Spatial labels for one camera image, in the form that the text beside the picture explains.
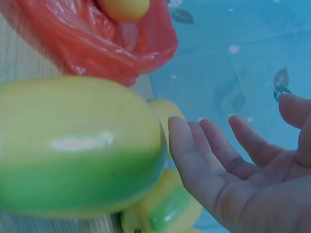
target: fingernail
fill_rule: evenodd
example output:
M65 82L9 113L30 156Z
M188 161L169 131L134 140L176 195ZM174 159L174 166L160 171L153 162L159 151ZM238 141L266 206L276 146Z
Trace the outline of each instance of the fingernail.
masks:
M169 119L171 119L172 117L176 117L176 115L170 114Z
M291 96L292 94L291 94L291 93L288 93L288 92L286 92L286 91L283 91L281 95Z

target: hand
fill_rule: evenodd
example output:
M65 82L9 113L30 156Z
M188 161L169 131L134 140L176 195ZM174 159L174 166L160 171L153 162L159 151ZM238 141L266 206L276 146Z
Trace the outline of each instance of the hand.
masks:
M238 116L229 119L255 164L212 121L169 120L171 154L185 188L231 232L311 232L311 100L282 94L279 109L301 129L297 150L269 144Z

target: red plastic bag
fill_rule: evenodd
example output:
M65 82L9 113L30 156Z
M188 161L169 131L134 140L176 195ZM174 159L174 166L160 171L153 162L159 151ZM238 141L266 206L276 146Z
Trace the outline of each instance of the red plastic bag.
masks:
M174 55L177 37L167 0L151 0L137 23L110 20L93 0L18 0L42 40L75 75L126 86Z

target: table surface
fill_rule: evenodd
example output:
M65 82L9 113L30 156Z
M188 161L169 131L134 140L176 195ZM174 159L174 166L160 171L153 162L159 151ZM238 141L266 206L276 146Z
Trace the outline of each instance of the table surface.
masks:
M0 1L0 82L52 77L64 68L40 43L20 7L11 0ZM152 98L149 77L140 77L133 87ZM1 233L120 233L117 216L77 221L53 221L11 215L0 210Z

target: mango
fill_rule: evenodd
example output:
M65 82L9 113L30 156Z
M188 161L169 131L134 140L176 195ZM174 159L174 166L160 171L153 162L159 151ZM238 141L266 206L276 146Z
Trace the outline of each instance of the mango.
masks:
M152 191L121 214L124 233L182 233L203 207L184 188L175 170L165 169Z
M168 126L169 116L175 115L184 120L186 120L186 118L180 111L180 109L177 107L177 105L169 100L147 100L147 101L151 106L151 108L154 110L157 117L159 118L161 125L164 129L167 145L169 145L169 126ZM171 159L170 150L167 150L167 159Z
M150 0L97 0L99 6L111 19L120 22L136 22L150 8Z
M147 102L104 79L0 85L0 207L89 218L137 202L158 182L166 140Z

